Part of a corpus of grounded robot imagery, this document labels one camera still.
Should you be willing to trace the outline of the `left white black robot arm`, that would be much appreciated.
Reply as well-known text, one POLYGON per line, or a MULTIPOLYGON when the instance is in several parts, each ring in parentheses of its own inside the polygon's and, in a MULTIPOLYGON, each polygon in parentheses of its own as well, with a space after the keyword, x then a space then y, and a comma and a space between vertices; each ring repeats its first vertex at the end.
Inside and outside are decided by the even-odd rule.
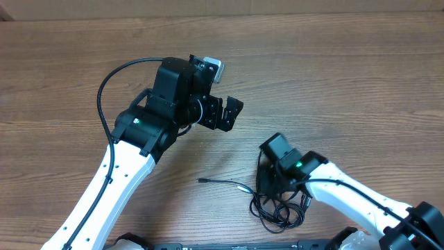
POLYGON ((96 100, 108 146, 92 181, 63 225, 43 249, 102 249, 129 198, 152 172, 177 138, 200 124, 230 131, 243 102, 213 97, 224 64, 217 59, 157 58, 160 63, 152 88, 142 90, 110 129, 96 100))

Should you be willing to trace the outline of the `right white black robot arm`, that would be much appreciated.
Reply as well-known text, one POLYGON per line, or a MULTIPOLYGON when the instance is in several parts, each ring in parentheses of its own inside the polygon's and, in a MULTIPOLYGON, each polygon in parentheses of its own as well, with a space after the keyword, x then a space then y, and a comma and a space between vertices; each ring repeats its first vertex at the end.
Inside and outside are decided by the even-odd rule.
POLYGON ((385 197, 315 151, 301 154, 281 133, 259 148, 270 162, 270 166, 258 169, 260 192, 273 199, 285 192, 301 192, 363 228, 344 230, 330 241, 331 249, 443 248, 443 215, 430 203, 411 206, 385 197))

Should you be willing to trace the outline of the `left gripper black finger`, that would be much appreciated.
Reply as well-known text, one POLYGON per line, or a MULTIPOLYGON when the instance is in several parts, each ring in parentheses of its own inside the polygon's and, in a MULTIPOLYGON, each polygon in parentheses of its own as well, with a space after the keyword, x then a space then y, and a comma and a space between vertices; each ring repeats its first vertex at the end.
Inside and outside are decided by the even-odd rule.
POLYGON ((242 111, 243 107, 244 103, 242 101, 228 96, 226 107, 223 111, 223 119, 225 121, 233 122, 242 111))
POLYGON ((226 119, 220 118, 216 123, 216 128, 221 131, 228 132, 232 130, 235 120, 236 120, 235 117, 229 117, 226 119))

